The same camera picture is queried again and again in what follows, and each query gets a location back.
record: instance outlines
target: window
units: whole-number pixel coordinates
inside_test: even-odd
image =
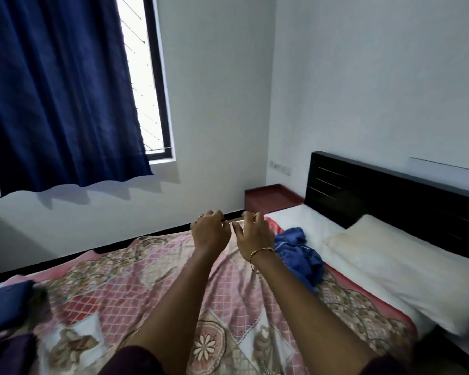
[[[132,90],[149,160],[172,157],[153,0],[116,0]]]

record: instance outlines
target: white wall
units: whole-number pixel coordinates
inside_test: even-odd
[[[469,168],[469,0],[277,0],[267,184],[312,151]]]
[[[264,185],[275,0],[157,0],[177,162],[0,198],[0,272],[244,206]]]

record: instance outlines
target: pillowcase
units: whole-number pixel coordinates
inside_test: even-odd
[[[324,244],[445,330],[469,327],[469,258],[368,214]]]

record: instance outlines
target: gold bracelet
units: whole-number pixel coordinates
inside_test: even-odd
[[[252,264],[252,258],[254,257],[254,255],[257,252],[260,252],[261,250],[269,250],[269,251],[272,251],[272,252],[276,253],[275,249],[273,249],[272,247],[263,247],[263,248],[258,248],[257,250],[254,250],[252,252],[252,255],[250,255],[250,261],[249,261],[250,262],[250,267],[252,268],[252,275],[254,274],[254,272],[256,273],[256,275],[260,274],[260,272],[258,270],[257,271],[254,270],[254,265]]]

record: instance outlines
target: bedside table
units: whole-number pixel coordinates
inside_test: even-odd
[[[263,214],[295,207],[304,199],[281,184],[247,189],[245,191],[245,210]]]

